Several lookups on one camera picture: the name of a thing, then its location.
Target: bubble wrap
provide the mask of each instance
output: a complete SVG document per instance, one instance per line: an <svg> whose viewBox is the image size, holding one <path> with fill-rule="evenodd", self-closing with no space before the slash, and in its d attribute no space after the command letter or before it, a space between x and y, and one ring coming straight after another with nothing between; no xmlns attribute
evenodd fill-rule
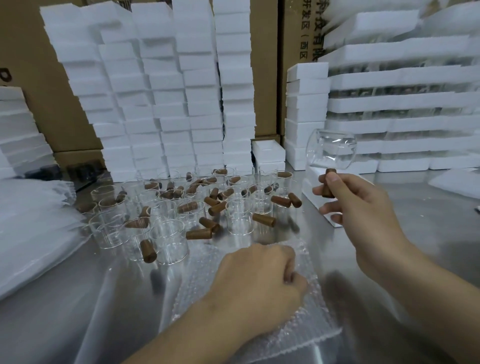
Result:
<svg viewBox="0 0 480 364"><path fill-rule="evenodd" d="M294 317L276 331L261 335L233 356L230 363L248 364L291 352L314 342L320 342L341 332L330 317L322 297L318 277L303 241L285 242L295 249L296 271L305 276L310 290L304 305ZM172 321L187 311L192 303L202 298L210 288L216 271L226 252L212 245L197 245L190 252L186 278L183 280L172 312Z"/></svg>

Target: metal table surface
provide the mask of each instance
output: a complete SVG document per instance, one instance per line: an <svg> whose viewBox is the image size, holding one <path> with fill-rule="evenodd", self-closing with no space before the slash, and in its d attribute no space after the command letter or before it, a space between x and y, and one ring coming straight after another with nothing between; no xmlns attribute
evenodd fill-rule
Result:
<svg viewBox="0 0 480 364"><path fill-rule="evenodd" d="M295 172L301 181L303 171ZM480 286L478 200L427 185L437 172L364 175L382 185L402 228L442 266ZM342 228L302 196L294 219L272 241L304 239L326 304L342 334L263 363L451 363L382 288L358 268ZM243 239L217 244L243 246ZM0 302L2 363L120 363L164 328L184 262L170 268L128 263L88 242L70 258Z"/></svg>

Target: hand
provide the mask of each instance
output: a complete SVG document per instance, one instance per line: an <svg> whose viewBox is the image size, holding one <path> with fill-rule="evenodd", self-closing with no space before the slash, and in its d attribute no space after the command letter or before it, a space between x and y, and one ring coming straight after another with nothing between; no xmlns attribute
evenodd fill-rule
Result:
<svg viewBox="0 0 480 364"><path fill-rule="evenodd" d="M378 268L389 264L392 258L410 254L414 249L398 223L392 202L382 188L352 174L328 173L318 178L327 183L337 201L328 202L319 211L343 225L357 251L357 262L362 271L375 279ZM322 194L323 186L314 187L315 195Z"/></svg>
<svg viewBox="0 0 480 364"><path fill-rule="evenodd" d="M294 268L295 252L289 246L240 249L224 257L203 302L237 318L231 330L247 342L288 321L302 305L308 283Z"/></svg>

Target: right hand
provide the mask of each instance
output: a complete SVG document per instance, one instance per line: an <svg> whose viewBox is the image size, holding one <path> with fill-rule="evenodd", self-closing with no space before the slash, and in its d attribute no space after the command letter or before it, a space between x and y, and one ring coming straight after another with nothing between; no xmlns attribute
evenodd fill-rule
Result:
<svg viewBox="0 0 480 364"><path fill-rule="evenodd" d="M345 228L357 251L357 262L370 278L376 280L378 269L416 251L405 237L385 190L352 174L330 172L318 180L327 183L337 198L324 204L320 213L342 213L332 215L332 221ZM313 193L322 195L322 189L314 187Z"/></svg>

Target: forearm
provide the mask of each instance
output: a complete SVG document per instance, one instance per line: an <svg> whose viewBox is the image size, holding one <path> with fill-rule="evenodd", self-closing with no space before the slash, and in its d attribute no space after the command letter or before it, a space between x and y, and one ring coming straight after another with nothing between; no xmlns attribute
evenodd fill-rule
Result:
<svg viewBox="0 0 480 364"><path fill-rule="evenodd" d="M480 362L480 290L412 248L383 267L379 283L459 363Z"/></svg>
<svg viewBox="0 0 480 364"><path fill-rule="evenodd" d="M233 319L200 301L124 364L222 363L245 341Z"/></svg>

